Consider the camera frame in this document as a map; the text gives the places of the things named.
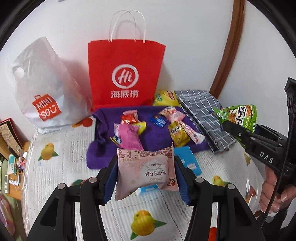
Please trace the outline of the green rice cracker bag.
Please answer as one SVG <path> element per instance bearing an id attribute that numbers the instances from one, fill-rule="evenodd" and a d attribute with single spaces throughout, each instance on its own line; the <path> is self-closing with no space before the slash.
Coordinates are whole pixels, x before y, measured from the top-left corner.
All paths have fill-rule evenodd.
<path id="1" fill-rule="evenodd" d="M 257 107 L 253 104 L 235 105 L 220 109 L 213 107 L 213 111 L 221 124 L 230 121 L 247 128 L 251 132 L 255 131 Z"/>

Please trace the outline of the blue tissue pack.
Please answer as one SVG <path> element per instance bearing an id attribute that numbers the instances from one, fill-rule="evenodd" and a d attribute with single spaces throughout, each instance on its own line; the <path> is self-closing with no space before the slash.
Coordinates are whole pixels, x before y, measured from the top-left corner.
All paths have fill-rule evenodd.
<path id="1" fill-rule="evenodd" d="M 193 173 L 195 174 L 195 176 L 201 175 L 202 170 L 199 166 L 199 163 L 198 163 L 196 157 L 194 156 L 194 154 L 191 151 L 189 146 L 175 148 L 174 155 L 178 156 L 180 158 L 181 162 L 183 163 L 184 167 L 191 169 L 193 171 Z M 135 191 L 135 193 L 136 193 L 136 195 L 141 196 L 141 195 L 147 194 L 148 192 L 156 191 L 158 189 L 159 189 L 158 186 L 155 184 L 155 185 L 151 185 L 151 186 L 138 188 Z"/>

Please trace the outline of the pale pink pastry packet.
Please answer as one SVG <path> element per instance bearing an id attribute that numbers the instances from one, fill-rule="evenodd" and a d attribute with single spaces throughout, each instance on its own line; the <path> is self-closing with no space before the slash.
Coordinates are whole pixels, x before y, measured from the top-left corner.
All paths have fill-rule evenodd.
<path id="1" fill-rule="evenodd" d="M 151 185 L 157 185 L 160 190 L 179 190 L 173 146 L 155 152 L 117 149 L 117 160 L 115 200 L 122 200 L 138 188 Z"/>

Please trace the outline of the yellow orange snack packet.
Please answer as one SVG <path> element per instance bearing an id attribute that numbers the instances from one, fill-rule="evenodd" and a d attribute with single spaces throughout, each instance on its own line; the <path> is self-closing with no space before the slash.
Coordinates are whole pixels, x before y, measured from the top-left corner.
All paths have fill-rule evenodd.
<path id="1" fill-rule="evenodd" d="M 175 148 L 183 147 L 189 142 L 190 138 L 180 123 L 171 123 L 168 130 Z"/>

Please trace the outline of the pink patterned candy packet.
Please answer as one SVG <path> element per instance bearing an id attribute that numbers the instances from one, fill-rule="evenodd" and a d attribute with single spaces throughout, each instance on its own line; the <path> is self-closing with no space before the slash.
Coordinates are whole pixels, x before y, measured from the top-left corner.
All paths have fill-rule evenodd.
<path id="1" fill-rule="evenodd" d="M 170 123 L 173 123 L 175 121 L 180 123 L 181 126 L 184 128 L 185 132 L 188 134 L 189 138 L 195 144 L 201 144 L 204 141 L 205 136 L 196 132 L 188 124 L 184 123 L 183 119 L 186 115 L 178 111 L 174 106 L 168 106 L 164 108 L 162 111 L 159 112 L 159 114 L 165 116 Z"/>

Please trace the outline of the small blue snack packet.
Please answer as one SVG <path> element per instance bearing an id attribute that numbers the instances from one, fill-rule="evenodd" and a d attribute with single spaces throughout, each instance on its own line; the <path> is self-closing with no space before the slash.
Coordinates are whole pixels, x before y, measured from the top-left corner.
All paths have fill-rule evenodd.
<path id="1" fill-rule="evenodd" d="M 167 123 L 166 117 L 161 114 L 153 115 L 149 121 L 160 128 L 163 128 Z"/>

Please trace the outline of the pink snack bag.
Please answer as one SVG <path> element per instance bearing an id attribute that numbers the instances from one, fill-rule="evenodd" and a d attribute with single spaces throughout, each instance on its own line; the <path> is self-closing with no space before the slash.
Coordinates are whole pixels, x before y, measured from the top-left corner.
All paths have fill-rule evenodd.
<path id="1" fill-rule="evenodd" d="M 140 127 L 134 124 L 114 123 L 114 136 L 110 140 L 118 147 L 127 150 L 141 150 L 143 146 L 139 139 Z"/>

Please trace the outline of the red candy packet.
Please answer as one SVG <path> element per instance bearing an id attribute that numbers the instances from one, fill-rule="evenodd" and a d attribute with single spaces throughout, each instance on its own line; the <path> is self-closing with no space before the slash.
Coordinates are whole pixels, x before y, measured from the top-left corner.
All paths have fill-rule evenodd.
<path id="1" fill-rule="evenodd" d="M 128 110 L 122 113 L 120 116 L 121 124 L 133 124 L 138 123 L 138 113 L 137 110 Z"/>

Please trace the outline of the grey checked star cloth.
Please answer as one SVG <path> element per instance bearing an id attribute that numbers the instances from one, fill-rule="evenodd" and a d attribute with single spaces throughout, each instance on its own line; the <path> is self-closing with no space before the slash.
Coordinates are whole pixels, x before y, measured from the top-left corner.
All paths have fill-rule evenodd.
<path id="1" fill-rule="evenodd" d="M 205 90 L 176 90 L 175 94 L 182 109 L 205 136 L 213 153 L 222 153 L 235 145 L 236 139 L 221 130 L 214 115 L 214 108 L 220 109 L 221 104 L 212 94 Z"/>

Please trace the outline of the patterned brown box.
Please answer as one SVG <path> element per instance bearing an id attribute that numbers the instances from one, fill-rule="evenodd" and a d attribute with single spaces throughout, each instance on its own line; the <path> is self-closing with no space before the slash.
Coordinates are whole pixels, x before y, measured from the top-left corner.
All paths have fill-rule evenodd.
<path id="1" fill-rule="evenodd" d="M 14 129 L 14 122 L 11 118 L 1 121 L 1 136 L 16 154 L 23 155 L 23 145 Z"/>

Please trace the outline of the white Miniso plastic bag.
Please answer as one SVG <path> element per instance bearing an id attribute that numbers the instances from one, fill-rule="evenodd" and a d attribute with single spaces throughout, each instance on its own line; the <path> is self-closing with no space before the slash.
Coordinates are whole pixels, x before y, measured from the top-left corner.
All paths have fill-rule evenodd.
<path id="1" fill-rule="evenodd" d="M 32 42 L 6 67 L 16 103 L 38 132 L 58 131 L 90 116 L 90 97 L 46 37 Z"/>

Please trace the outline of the purple towel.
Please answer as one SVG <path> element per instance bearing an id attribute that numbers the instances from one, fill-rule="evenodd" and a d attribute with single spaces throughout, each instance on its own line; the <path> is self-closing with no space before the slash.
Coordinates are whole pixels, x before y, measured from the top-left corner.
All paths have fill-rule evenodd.
<path id="1" fill-rule="evenodd" d="M 109 165 L 117 154 L 117 145 L 110 138 L 114 136 L 114 124 L 120 123 L 124 111 L 137 110 L 140 121 L 145 121 L 147 128 L 140 135 L 140 142 L 146 151 L 157 151 L 172 144 L 168 128 L 160 128 L 149 121 L 154 114 L 159 113 L 164 106 L 134 106 L 121 108 L 99 108 L 93 113 L 96 119 L 94 141 L 89 145 L 86 163 L 89 169 L 102 169 Z"/>

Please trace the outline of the yellow-green snack bag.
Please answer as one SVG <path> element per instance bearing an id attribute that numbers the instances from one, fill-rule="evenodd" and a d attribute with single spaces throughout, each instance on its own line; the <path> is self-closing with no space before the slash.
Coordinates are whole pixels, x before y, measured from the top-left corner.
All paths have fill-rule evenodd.
<path id="1" fill-rule="evenodd" d="M 178 101 L 177 95 L 174 91 L 159 90 L 154 95 L 153 106 L 178 106 L 180 103 Z"/>

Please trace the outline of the red Hi paper bag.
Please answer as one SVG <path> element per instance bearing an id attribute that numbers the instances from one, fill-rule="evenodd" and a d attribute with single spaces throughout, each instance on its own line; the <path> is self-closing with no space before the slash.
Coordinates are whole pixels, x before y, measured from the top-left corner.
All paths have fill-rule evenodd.
<path id="1" fill-rule="evenodd" d="M 114 39 L 115 27 L 107 40 L 88 44 L 92 107 L 151 105 L 166 47 L 146 38 Z"/>

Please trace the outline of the wooden door frame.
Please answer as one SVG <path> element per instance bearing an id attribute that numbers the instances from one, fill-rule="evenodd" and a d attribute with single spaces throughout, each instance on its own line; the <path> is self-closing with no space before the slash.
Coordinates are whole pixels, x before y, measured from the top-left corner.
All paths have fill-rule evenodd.
<path id="1" fill-rule="evenodd" d="M 239 48 L 245 19 L 245 7 L 245 0 L 233 1 L 229 34 L 221 62 L 209 91 L 216 99 L 222 92 Z"/>

